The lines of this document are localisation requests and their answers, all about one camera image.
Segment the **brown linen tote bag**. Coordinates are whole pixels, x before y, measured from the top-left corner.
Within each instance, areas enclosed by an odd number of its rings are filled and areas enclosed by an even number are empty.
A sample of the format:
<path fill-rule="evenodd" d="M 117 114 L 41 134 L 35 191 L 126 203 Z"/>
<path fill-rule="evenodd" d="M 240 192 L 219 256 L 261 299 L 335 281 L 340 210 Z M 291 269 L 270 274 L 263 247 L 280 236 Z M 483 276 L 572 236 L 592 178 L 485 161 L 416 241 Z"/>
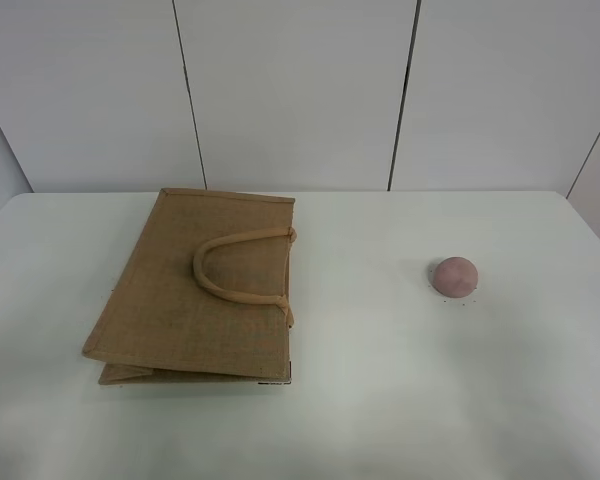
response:
<path fill-rule="evenodd" d="M 291 380 L 288 197 L 162 190 L 84 357 L 103 385 Z"/>

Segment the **pink peach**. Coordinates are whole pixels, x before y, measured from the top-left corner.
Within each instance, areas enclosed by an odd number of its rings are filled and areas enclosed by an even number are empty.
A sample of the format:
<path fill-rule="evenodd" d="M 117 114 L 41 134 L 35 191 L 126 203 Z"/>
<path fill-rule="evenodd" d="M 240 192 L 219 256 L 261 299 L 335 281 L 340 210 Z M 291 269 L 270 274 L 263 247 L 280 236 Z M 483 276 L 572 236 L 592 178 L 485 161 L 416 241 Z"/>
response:
<path fill-rule="evenodd" d="M 426 275 L 437 293 L 451 299 L 468 297 L 476 290 L 479 282 L 477 267 L 460 256 L 431 261 L 426 268 Z"/>

